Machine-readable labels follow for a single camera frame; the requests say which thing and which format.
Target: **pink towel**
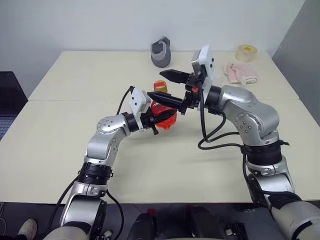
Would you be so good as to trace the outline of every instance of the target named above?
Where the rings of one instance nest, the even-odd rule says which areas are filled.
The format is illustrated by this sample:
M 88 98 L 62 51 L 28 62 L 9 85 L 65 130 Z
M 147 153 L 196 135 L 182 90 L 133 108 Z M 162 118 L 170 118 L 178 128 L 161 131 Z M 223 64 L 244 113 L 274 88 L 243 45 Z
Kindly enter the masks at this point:
M 227 62 L 224 74 L 228 76 L 231 84 L 254 84 L 258 80 L 258 75 L 250 63 Z

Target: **yellow object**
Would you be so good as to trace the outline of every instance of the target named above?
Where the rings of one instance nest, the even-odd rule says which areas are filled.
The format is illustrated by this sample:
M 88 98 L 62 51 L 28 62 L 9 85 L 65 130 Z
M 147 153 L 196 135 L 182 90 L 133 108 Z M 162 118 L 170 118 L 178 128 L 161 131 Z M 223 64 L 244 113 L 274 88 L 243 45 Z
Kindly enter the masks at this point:
M 153 84 L 153 89 L 156 92 L 164 92 L 164 93 L 168 92 L 167 84 L 163 80 L 155 81 Z
M 241 62 L 248 63 L 255 58 L 257 51 L 258 50 L 254 46 L 240 45 L 235 53 L 235 58 Z

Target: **white table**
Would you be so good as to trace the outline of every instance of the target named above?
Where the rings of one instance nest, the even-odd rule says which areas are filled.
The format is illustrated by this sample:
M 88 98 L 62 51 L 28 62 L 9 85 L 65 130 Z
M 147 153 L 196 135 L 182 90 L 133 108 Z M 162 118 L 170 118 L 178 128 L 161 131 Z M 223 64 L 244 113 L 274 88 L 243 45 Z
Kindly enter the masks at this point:
M 29 101 L 0 141 L 0 201 L 56 203 L 83 164 L 100 118 L 117 101 Z M 265 99 L 279 113 L 279 134 L 296 192 L 320 199 L 320 128 L 298 99 Z M 129 110 L 128 104 L 123 110 Z M 207 129 L 221 118 L 207 115 Z M 234 131 L 228 122 L 223 132 Z M 170 131 L 135 132 L 125 138 L 113 166 L 110 192 L 121 203 L 250 202 L 238 148 L 202 151 L 200 115 L 188 110 Z M 217 144 L 240 143 L 229 136 Z
M 129 87 L 135 85 L 147 91 L 153 83 L 164 80 L 159 72 L 176 69 L 193 71 L 194 52 L 173 52 L 167 68 L 158 68 L 151 62 L 148 51 L 64 51 L 29 97 L 30 101 L 46 100 L 103 100 L 118 104 Z M 224 76 L 226 62 L 236 61 L 233 51 L 214 51 L 218 85 L 229 84 Z M 266 52 L 258 52 L 252 62 L 259 83 L 244 86 L 258 99 L 298 99 L 285 77 Z M 183 97 L 182 84 L 168 82 L 168 91 Z

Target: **person's foot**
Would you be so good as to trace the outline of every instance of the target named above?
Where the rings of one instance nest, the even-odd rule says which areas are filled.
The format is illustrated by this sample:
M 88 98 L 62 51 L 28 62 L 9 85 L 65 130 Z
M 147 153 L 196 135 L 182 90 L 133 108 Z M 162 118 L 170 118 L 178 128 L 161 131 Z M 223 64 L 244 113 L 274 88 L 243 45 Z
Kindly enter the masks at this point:
M 30 218 L 24 222 L 19 230 L 18 235 L 25 235 L 27 240 L 33 240 L 37 233 L 37 223 L 34 219 Z

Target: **floor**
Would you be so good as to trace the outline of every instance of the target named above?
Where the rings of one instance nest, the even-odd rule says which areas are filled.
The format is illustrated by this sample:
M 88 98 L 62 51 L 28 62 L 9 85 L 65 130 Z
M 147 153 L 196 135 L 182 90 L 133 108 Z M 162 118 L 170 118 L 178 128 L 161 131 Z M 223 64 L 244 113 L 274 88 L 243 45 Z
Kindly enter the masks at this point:
M 320 207 L 319 201 L 312 202 Z M 124 212 L 124 228 L 120 240 L 127 239 L 130 228 L 140 213 L 148 209 L 154 209 L 158 220 L 158 240 L 168 238 L 188 237 L 189 233 L 185 228 L 186 209 L 192 204 L 122 204 Z M 212 214 L 219 216 L 223 225 L 231 223 L 244 223 L 249 240 L 284 240 L 278 227 L 273 221 L 267 209 L 252 208 L 251 204 L 232 203 L 206 203 L 198 204 L 207 208 Z M 53 205 L 34 203 L 12 203 L 6 202 L 2 218 L 6 220 L 6 234 L 15 236 L 26 219 L 34 218 L 38 223 L 36 240 L 44 237 L 48 219 L 53 210 Z M 59 225 L 59 218 L 63 206 L 57 212 L 53 227 Z M 120 213 L 115 204 L 109 204 L 106 211 L 103 230 L 112 230 L 114 236 L 120 228 Z M 3 233 L 3 223 L 0 222 L 0 234 Z M 235 236 L 228 237 L 228 240 L 236 240 Z

